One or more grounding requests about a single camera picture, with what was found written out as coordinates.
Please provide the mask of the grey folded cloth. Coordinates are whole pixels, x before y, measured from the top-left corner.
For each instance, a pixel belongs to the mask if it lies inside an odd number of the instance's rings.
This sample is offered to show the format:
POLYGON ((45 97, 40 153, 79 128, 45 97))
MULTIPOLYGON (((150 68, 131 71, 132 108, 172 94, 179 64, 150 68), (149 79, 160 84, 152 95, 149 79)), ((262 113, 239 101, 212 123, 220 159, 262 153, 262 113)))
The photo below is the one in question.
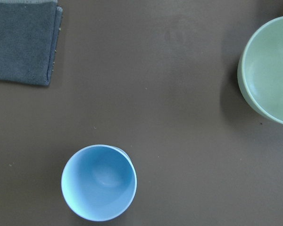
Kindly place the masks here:
POLYGON ((0 81, 50 84, 62 13, 56 0, 0 0, 0 81))

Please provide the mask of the green bowl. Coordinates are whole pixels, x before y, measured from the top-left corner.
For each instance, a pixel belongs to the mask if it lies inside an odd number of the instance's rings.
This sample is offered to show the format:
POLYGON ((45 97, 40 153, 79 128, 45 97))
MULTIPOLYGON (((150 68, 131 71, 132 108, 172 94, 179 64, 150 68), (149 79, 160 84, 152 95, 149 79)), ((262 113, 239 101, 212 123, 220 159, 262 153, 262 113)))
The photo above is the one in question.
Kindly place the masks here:
POLYGON ((239 60, 237 80, 254 111, 283 124, 283 16, 251 36, 239 60))

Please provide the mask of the blue cup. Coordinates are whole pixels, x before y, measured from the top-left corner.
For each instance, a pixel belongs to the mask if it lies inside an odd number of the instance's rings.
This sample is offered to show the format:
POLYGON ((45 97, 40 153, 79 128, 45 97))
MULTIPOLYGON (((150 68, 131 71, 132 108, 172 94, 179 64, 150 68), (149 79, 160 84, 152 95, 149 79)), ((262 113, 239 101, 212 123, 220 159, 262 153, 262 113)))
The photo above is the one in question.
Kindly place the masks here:
POLYGON ((128 154, 110 145, 91 145, 66 163, 61 190, 68 207, 90 221, 123 214, 137 190, 137 175, 128 154))

